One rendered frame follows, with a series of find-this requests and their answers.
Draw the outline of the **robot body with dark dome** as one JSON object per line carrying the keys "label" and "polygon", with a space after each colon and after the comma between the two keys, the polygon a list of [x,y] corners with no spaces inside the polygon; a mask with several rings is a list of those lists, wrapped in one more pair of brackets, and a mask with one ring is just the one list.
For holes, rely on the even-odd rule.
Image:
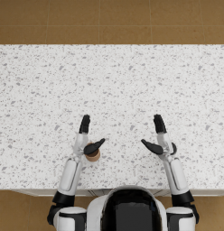
{"label": "robot body with dark dome", "polygon": [[86,231],[168,231],[166,211],[148,189],[121,186],[89,203]]}

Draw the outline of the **brown paper cup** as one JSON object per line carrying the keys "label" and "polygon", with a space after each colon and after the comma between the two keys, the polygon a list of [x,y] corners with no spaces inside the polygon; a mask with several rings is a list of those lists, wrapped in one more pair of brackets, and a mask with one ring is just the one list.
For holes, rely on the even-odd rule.
{"label": "brown paper cup", "polygon": [[95,147],[94,143],[88,143],[86,146],[85,155],[90,162],[96,162],[100,157],[100,150]]}

